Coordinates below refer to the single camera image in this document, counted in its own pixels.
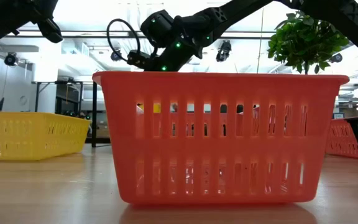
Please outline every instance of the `white ceiling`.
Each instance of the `white ceiling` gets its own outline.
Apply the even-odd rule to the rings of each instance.
[[[75,32],[75,35],[87,32],[98,32],[98,35],[103,35],[108,22],[117,17],[130,22],[135,30],[140,30],[142,21],[155,11],[165,9],[172,17],[176,15],[189,16],[207,7],[220,6],[225,2],[228,0],[59,0],[54,16],[55,22],[65,34],[80,31]],[[272,2],[234,24],[228,29],[228,32],[240,32],[239,35],[252,35],[253,37],[261,35],[260,32],[274,32],[274,28],[279,22],[286,19],[286,13],[289,12],[292,10],[283,4]],[[37,26],[33,24],[26,24],[20,31],[22,35],[36,36],[39,33],[31,31],[37,31],[37,29]],[[128,30],[128,28],[120,23],[111,27],[111,31],[122,30]],[[38,38],[5,38],[0,41],[0,44],[37,45],[42,48],[44,41]],[[202,60],[195,58],[190,64],[185,65],[181,72],[296,73],[291,68],[267,58],[267,40],[231,39],[232,52],[229,59],[226,62],[218,63],[215,56],[221,41],[218,40],[205,48],[204,58]],[[72,54],[72,49],[82,43],[89,47],[89,57],[78,54],[78,52]],[[136,48],[134,39],[114,39],[113,44],[120,46],[124,57],[130,50]],[[141,45],[142,51],[148,54],[152,52],[151,45],[146,39],[141,39]],[[113,62],[110,59],[111,50],[105,38],[89,38],[89,36],[66,38],[62,46],[61,75],[71,75],[79,80],[90,80],[90,75],[96,70],[137,70],[124,62]],[[358,83],[358,48],[352,46],[341,53],[344,60],[341,63],[332,64],[331,68],[321,73],[349,75],[352,78],[351,83]],[[20,56],[29,60],[37,58],[37,54],[21,54]]]

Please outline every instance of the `wooden table surface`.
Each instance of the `wooden table surface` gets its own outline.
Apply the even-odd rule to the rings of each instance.
[[[42,162],[0,162],[0,224],[358,223],[358,160],[327,157],[308,203],[132,207],[123,202],[111,148]]]

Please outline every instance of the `yellow plastic basket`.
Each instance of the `yellow plastic basket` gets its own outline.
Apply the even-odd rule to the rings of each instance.
[[[0,161],[80,152],[89,121],[50,113],[0,112]]]

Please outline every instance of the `green leaves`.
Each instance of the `green leaves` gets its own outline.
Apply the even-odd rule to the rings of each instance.
[[[310,66],[318,73],[330,66],[327,60],[347,44],[349,40],[330,23],[297,11],[288,13],[287,20],[276,27],[268,42],[268,57],[299,73],[303,69],[307,72]]]

